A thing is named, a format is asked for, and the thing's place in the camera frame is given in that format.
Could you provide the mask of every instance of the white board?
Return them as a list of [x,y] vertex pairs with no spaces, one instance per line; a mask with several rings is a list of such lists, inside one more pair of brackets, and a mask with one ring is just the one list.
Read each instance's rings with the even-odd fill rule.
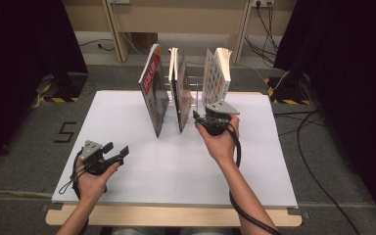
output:
[[[241,113],[240,169],[261,203],[267,208],[297,207],[268,97],[228,93],[225,101]],[[106,159],[129,146],[124,165],[109,180],[100,203],[229,206],[228,186],[192,115],[179,133],[171,108],[157,138],[140,92],[97,92],[52,200],[77,202],[71,187],[63,195],[59,190],[70,181],[76,153],[86,140],[92,140],[114,143]],[[198,109],[203,117],[204,107]]]

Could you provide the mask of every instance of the black controller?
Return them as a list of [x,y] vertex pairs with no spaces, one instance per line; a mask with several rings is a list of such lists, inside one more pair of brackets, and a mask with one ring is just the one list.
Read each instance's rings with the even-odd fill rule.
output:
[[224,101],[215,102],[206,106],[206,117],[193,111],[196,124],[201,124],[209,133],[209,135],[217,136],[222,134],[228,128],[231,117],[230,115],[239,115],[233,107]]
[[103,154],[109,153],[112,149],[112,142],[102,148],[102,145],[87,140],[79,158],[83,161],[84,168],[87,172],[94,175],[101,175],[114,163],[123,165],[123,158],[129,154],[129,148],[126,146],[118,155],[105,160]]

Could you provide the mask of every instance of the black cloth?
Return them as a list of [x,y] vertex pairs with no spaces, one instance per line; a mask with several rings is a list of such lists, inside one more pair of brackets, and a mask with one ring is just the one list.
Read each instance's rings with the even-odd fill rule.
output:
[[310,75],[345,158],[376,202],[376,4],[336,1],[333,17],[312,25],[325,2],[298,0],[274,66]]
[[0,149],[52,73],[87,73],[61,0],[0,1]]

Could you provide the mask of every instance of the gray carpet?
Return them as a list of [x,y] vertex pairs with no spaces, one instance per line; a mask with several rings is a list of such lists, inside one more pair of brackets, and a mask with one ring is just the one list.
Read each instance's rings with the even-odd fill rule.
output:
[[[54,192],[75,138],[97,90],[138,90],[142,67],[88,66],[89,77],[76,103],[41,103],[30,111],[8,143],[9,154],[0,156],[0,234],[52,234],[57,227],[45,223],[48,197]],[[190,75],[202,76],[202,68],[191,68]],[[282,74],[261,70],[263,77]],[[258,91],[267,94],[264,82],[249,69],[231,71],[231,91]],[[314,105],[272,105],[275,114],[313,111]],[[284,234],[354,234],[350,224],[314,182],[300,156],[295,131],[305,115],[277,117],[280,143],[304,223],[297,228],[281,228]],[[354,174],[337,147],[320,114],[301,131],[305,160],[328,193],[342,206],[361,234],[376,234],[376,206],[358,175]],[[69,143],[64,131],[73,132]],[[20,191],[19,196],[4,191]],[[89,234],[98,234],[91,227]]]

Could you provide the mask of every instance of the hand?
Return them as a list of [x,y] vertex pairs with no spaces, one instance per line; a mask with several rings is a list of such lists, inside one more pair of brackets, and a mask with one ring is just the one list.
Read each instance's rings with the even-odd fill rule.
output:
[[[82,161],[78,160],[76,167],[82,166]],[[97,203],[105,192],[106,183],[109,178],[118,170],[118,163],[112,164],[102,175],[93,175],[88,172],[78,173],[78,189],[80,190],[80,201],[90,201]]]
[[[231,120],[228,128],[236,131],[237,137],[239,137],[239,118],[235,115],[231,115]],[[218,136],[211,136],[207,130],[200,124],[196,125],[198,131],[206,143],[207,149],[213,159],[220,165],[222,163],[233,162],[235,143],[228,131],[222,132]]]

